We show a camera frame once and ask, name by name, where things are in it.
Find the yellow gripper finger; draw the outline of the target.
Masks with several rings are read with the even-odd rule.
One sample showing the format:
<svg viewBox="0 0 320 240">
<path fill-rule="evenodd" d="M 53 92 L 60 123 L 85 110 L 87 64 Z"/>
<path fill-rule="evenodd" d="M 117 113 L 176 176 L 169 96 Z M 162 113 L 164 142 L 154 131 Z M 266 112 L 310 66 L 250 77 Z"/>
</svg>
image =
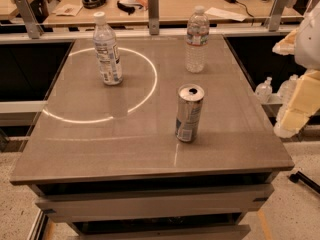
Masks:
<svg viewBox="0 0 320 240">
<path fill-rule="evenodd" d="M 280 138 L 291 138 L 320 110 L 320 71 L 308 69 L 302 76 L 290 81 L 284 98 L 274 133 Z"/>
<path fill-rule="evenodd" d="M 279 55 L 293 55 L 295 52 L 295 39 L 298 29 L 292 30 L 285 38 L 277 42 L 272 51 Z"/>
</svg>

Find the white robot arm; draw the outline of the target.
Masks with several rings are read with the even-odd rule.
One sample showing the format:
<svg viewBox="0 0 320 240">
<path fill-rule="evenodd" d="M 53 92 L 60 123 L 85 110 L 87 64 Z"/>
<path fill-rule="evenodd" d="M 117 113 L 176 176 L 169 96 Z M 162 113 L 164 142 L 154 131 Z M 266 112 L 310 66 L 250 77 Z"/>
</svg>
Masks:
<svg viewBox="0 0 320 240">
<path fill-rule="evenodd" d="M 320 109 L 320 2 L 304 15 L 300 26 L 273 48 L 274 53 L 294 56 L 306 71 L 290 82 L 274 126 L 281 138 L 297 134 Z"/>
</svg>

